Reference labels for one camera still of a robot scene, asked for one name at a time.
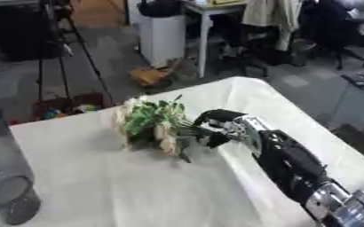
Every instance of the tripod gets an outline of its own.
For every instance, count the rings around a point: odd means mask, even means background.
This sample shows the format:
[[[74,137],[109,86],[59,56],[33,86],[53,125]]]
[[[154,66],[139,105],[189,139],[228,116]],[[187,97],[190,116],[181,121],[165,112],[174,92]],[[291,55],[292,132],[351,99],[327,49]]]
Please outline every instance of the tripod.
[[[61,1],[58,1],[57,3],[58,4],[55,5],[54,0],[43,0],[40,4],[40,11],[44,14],[44,17],[48,20],[48,23],[49,23],[49,27],[51,30],[51,36],[53,37],[53,44],[56,46],[60,73],[62,76],[62,81],[63,81],[67,99],[70,101],[72,100],[72,98],[70,96],[70,89],[68,86],[68,80],[67,80],[67,75],[66,75],[66,70],[65,70],[65,62],[63,60],[63,53],[64,53],[64,51],[68,51],[69,48],[67,46],[66,39],[59,28],[59,20],[61,20],[61,19],[66,19],[68,25],[71,28],[70,32],[75,35],[77,42],[80,44],[81,48],[83,49],[83,53],[84,53],[85,57],[88,59],[93,72],[95,73],[96,77],[98,78],[103,90],[106,92],[110,103],[113,106],[115,106],[115,102],[102,78],[101,72],[96,67],[95,62],[93,61],[92,56],[85,45],[85,41],[84,41],[83,37],[79,33],[73,20],[70,18],[71,14],[73,12],[73,7],[71,5],[69,5],[68,3],[63,3]],[[44,40],[43,36],[41,36],[41,44],[39,47],[38,80],[37,80],[38,99],[40,102],[43,101],[44,42],[45,42],[45,40]]]

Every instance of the metal robot arm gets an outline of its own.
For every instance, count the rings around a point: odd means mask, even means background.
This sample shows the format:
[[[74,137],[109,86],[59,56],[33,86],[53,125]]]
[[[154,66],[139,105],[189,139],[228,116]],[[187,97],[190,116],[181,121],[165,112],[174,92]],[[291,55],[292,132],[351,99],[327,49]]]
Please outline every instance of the metal robot arm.
[[[211,110],[194,122],[210,133],[199,139],[213,148],[230,140],[244,143],[269,178],[312,217],[326,227],[364,227],[364,192],[349,193],[328,177],[325,165],[286,133],[245,113]]]

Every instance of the table leg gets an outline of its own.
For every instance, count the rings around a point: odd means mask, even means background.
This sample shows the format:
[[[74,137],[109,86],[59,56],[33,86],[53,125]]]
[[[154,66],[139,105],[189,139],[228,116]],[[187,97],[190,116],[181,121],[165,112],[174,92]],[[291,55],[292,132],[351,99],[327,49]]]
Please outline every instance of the table leg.
[[[207,13],[202,14],[202,26],[200,33],[200,52],[199,52],[199,77],[203,78],[205,74],[205,63],[207,58],[207,40],[211,27],[210,16]]]

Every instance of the bouquet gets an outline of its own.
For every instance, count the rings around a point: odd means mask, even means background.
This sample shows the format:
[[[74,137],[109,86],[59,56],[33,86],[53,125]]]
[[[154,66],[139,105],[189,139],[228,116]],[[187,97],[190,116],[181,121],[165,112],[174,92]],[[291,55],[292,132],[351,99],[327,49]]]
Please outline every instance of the bouquet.
[[[186,138],[192,134],[185,106],[178,102],[180,98],[158,102],[148,101],[146,97],[131,98],[116,108],[113,126],[127,145],[137,140],[154,142],[164,153],[190,162],[183,149]]]

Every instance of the white tablecloth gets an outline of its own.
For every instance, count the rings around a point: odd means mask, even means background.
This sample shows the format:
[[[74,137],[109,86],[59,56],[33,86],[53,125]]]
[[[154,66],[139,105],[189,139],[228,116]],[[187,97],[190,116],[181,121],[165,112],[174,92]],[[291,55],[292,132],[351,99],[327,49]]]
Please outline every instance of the white tablecloth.
[[[188,116],[225,108],[260,116],[328,164],[348,190],[364,190],[364,156],[265,82],[234,77],[151,97],[182,94]],[[23,227],[312,226],[238,144],[192,145],[192,164],[154,151],[125,151],[110,128],[114,109],[12,127],[43,200]]]

